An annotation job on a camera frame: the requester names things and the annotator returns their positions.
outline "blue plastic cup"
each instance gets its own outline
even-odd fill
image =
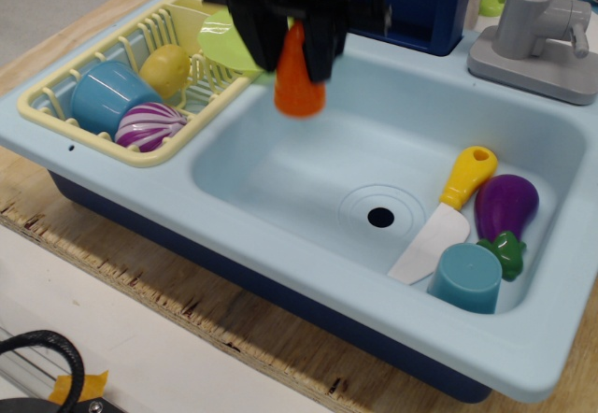
[[[494,313],[503,269],[494,254],[473,243],[445,250],[428,293],[475,313]]]
[[[105,61],[81,77],[71,99],[71,115],[79,126],[112,138],[122,117],[142,103],[162,103],[162,97],[128,65]]]

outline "dark blue sink base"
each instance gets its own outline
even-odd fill
[[[68,199],[115,221],[172,250],[218,276],[253,292],[294,315],[387,362],[436,389],[469,404],[486,399],[491,389],[425,355],[323,306],[298,292],[233,262],[160,224],[50,172],[58,190]]]

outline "blue container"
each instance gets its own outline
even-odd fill
[[[474,243],[445,250],[428,293],[475,313],[494,313],[503,268],[498,258]]]
[[[118,61],[105,61],[81,77],[73,91],[71,111],[84,130],[95,135],[106,132],[114,138],[129,109],[162,101],[131,67]]]
[[[387,0],[392,27],[387,36],[355,32],[432,55],[448,55],[463,34],[469,0]]]

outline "black cable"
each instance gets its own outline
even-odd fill
[[[15,335],[0,342],[0,354],[19,348],[44,347],[61,354],[70,366],[71,388],[63,405],[56,413],[70,413],[81,396],[85,369],[75,346],[64,336],[52,331],[33,331]]]

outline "toy knife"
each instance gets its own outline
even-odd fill
[[[498,160],[484,147],[461,152],[452,167],[440,205],[426,221],[388,276],[414,284],[432,274],[448,247],[464,242],[471,231],[469,221],[459,211],[477,188],[488,180]]]

